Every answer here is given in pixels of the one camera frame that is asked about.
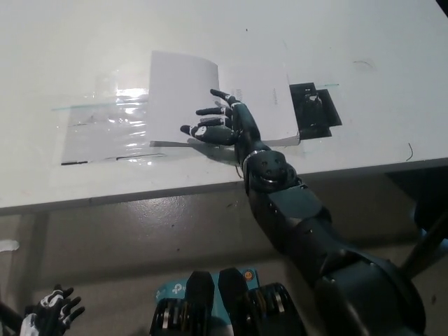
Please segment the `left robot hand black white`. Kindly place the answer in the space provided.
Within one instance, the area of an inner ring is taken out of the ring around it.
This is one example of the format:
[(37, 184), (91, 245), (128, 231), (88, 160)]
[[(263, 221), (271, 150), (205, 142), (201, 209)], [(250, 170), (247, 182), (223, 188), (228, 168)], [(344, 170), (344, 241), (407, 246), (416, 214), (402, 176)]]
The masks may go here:
[(50, 294), (36, 304), (25, 307), (19, 336), (64, 335), (85, 308), (80, 306), (81, 297), (72, 298), (73, 288), (63, 289), (55, 285)]

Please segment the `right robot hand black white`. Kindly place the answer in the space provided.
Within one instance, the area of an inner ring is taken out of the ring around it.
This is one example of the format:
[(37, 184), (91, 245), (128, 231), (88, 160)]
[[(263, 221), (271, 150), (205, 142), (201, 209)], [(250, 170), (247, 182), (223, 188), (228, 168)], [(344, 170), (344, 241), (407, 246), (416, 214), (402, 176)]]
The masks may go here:
[(240, 164), (252, 152), (270, 149), (263, 143), (255, 119), (245, 103), (220, 90), (211, 89), (210, 93), (225, 101), (226, 105), (197, 110), (198, 116), (213, 118), (196, 125), (183, 125), (180, 127), (182, 133), (206, 144), (232, 146)]

